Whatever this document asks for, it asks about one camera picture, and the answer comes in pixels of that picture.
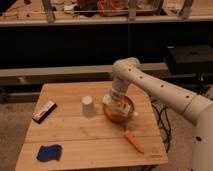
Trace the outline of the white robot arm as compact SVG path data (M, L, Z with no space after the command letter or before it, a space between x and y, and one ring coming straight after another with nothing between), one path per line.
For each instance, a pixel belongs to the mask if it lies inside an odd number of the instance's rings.
M213 171L213 101L193 91L163 81L140 69L137 58L117 60L112 65L112 87L103 98L103 110L109 118L122 116L130 84L156 97L194 124L195 143L191 171Z

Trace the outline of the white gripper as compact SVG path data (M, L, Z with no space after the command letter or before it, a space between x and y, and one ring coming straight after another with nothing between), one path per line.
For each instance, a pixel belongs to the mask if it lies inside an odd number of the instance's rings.
M112 100L114 101L121 101L124 98L124 94L120 93L114 89L110 90L110 95L106 94L103 98L102 98L102 104L104 106L108 106ZM127 115L130 111L130 105L125 103L121 106L121 112L124 115Z

